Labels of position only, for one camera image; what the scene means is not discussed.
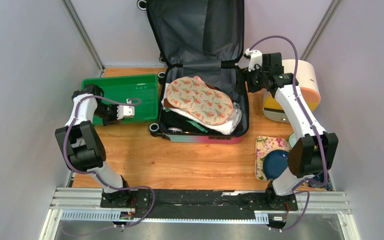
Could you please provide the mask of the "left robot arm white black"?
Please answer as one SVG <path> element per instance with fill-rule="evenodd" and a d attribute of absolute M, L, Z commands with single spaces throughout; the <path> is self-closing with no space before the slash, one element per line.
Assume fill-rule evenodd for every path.
<path fill-rule="evenodd" d="M 102 186 L 106 198 L 113 195 L 118 206 L 128 207 L 133 194 L 128 190 L 127 181 L 107 162 L 93 118 L 100 117 L 105 126 L 115 124 L 133 117 L 135 106 L 141 101 L 138 98 L 128 98 L 125 102 L 111 100 L 95 84 L 74 91 L 71 99 L 73 108 L 68 121 L 54 132 L 66 166 L 77 174 L 91 176 Z"/>

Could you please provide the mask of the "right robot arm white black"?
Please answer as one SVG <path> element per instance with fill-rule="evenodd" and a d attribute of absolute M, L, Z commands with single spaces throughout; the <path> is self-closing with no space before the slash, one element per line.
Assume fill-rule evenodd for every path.
<path fill-rule="evenodd" d="M 324 175 L 325 185 L 331 169 L 339 139 L 329 133 L 313 115 L 302 90 L 317 85 L 314 67 L 307 61 L 282 59 L 279 52 L 263 54 L 246 49 L 249 61 L 244 74 L 248 91 L 265 89 L 277 101 L 292 126 L 296 139 L 287 157 L 287 167 L 276 179 L 269 182 L 263 202 L 270 210 L 287 207 L 294 199 L 295 190 L 313 177 Z"/>

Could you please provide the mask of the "floral beige fabric pouch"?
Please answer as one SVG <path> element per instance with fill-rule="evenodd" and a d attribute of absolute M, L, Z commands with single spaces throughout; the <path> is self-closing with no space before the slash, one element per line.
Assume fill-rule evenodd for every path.
<path fill-rule="evenodd" d="M 164 107 L 182 110 L 207 125 L 222 125 L 235 111 L 227 94 L 210 87 L 198 76 L 177 78 L 165 87 L 164 95 Z"/>

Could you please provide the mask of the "green plastic tray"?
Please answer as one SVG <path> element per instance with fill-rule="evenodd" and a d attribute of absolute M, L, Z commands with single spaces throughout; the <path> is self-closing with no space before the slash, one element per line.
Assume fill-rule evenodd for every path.
<path fill-rule="evenodd" d="M 94 84 L 100 87 L 103 96 L 125 103 L 127 99 L 139 98 L 141 104 L 135 107 L 134 117 L 120 121 L 122 125 L 154 122 L 159 115 L 158 77 L 156 74 L 126 75 L 103 78 L 87 78 L 82 87 Z"/>

